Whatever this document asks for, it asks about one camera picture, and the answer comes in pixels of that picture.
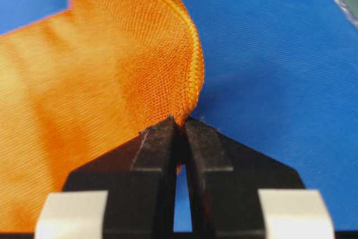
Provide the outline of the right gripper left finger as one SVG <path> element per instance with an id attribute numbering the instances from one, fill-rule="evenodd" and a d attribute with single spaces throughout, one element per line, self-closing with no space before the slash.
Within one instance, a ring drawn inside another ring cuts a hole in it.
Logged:
<path id="1" fill-rule="evenodd" d="M 48 195 L 36 238 L 170 238 L 176 124 L 173 118 L 73 170 Z"/>

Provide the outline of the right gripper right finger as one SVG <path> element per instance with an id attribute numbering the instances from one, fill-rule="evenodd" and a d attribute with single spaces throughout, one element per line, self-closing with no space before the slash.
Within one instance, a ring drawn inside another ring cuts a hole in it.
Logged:
<path id="1" fill-rule="evenodd" d="M 334 238 L 317 190 L 291 167 L 220 134 L 185 124 L 192 230 L 199 238 Z"/>

